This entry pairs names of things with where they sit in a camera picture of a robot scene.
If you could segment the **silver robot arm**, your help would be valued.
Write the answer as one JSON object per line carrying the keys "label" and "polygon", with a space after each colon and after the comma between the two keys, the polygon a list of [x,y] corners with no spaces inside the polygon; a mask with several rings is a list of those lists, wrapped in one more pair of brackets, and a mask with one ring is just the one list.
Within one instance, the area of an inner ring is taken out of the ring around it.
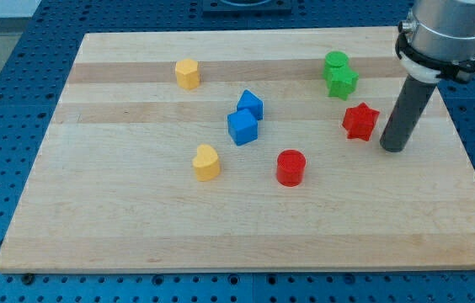
{"label": "silver robot arm", "polygon": [[416,0],[395,51],[413,79],[468,83],[475,75],[475,0]]}

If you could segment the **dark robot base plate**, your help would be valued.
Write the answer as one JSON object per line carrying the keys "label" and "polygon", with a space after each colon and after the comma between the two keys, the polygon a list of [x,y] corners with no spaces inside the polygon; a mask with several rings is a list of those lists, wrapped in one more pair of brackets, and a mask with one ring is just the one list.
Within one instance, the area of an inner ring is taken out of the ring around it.
{"label": "dark robot base plate", "polygon": [[289,13],[292,0],[201,0],[203,14]]}

